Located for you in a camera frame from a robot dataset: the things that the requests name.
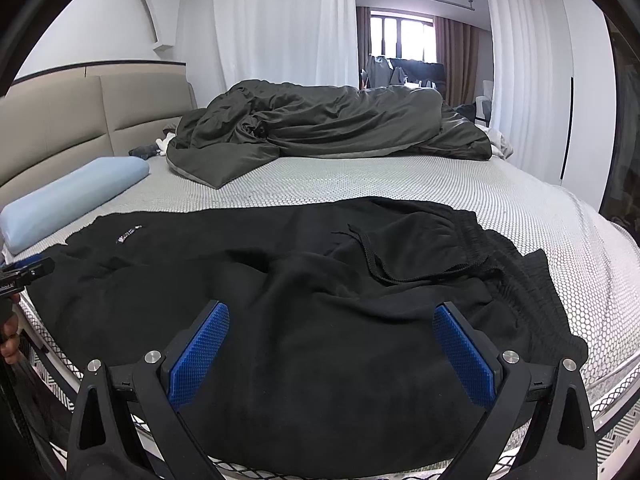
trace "headboard panel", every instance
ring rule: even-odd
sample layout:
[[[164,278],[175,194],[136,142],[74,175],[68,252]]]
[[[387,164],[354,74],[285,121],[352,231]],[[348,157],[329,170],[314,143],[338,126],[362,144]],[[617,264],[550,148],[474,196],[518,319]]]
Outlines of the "headboard panel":
[[[153,143],[194,107],[184,72],[181,64],[98,64],[15,84],[0,98],[0,210],[94,158]]]

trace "dark gray blanket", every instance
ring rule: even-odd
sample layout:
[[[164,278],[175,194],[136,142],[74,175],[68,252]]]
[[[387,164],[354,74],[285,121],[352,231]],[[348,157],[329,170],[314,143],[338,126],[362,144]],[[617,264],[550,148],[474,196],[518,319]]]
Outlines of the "dark gray blanket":
[[[433,89],[359,91],[251,80],[185,114],[166,158],[178,173],[218,189],[279,156],[402,151],[487,160],[491,144]]]

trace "silver bolt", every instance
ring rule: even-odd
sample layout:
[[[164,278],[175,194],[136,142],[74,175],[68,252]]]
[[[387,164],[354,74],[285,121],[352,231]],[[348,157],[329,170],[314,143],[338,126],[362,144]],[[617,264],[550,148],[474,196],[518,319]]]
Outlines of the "silver bolt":
[[[102,363],[100,362],[100,359],[94,359],[87,365],[86,369],[92,373],[96,373],[101,366]]]
[[[152,350],[145,355],[145,361],[152,365],[154,363],[157,363],[161,357],[162,354],[158,350]]]
[[[520,360],[520,356],[516,354],[513,350],[505,350],[502,353],[502,358],[507,361],[510,365],[516,364]]]
[[[575,361],[569,358],[562,361],[562,365],[570,372],[575,372],[578,368],[578,365],[575,363]]]

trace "white mesh bed sheet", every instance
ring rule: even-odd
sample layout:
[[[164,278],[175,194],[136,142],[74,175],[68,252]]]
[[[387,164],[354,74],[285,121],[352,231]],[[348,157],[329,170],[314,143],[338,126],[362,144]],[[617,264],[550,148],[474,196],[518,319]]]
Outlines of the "white mesh bed sheet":
[[[279,158],[219,190],[175,174],[164,157],[152,158],[149,164],[151,171],[146,179],[16,258],[63,242],[97,216],[113,212],[189,212],[332,202],[361,196],[430,200],[475,211],[483,228],[503,234],[522,254],[545,250],[572,332],[589,346],[589,359],[581,373],[592,402],[604,395],[609,407],[614,399],[608,388],[616,386],[638,364],[638,246],[621,228],[567,190],[540,182],[496,156],[487,162],[434,156]],[[35,328],[48,336],[42,333],[44,327]],[[79,376],[78,370],[59,354]]]

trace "blue pillow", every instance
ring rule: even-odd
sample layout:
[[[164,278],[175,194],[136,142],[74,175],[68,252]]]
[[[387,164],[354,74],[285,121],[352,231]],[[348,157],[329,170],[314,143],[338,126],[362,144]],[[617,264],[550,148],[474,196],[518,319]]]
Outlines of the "blue pillow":
[[[146,160],[103,156],[11,202],[0,212],[0,230],[7,249],[11,254],[21,253],[148,174]]]

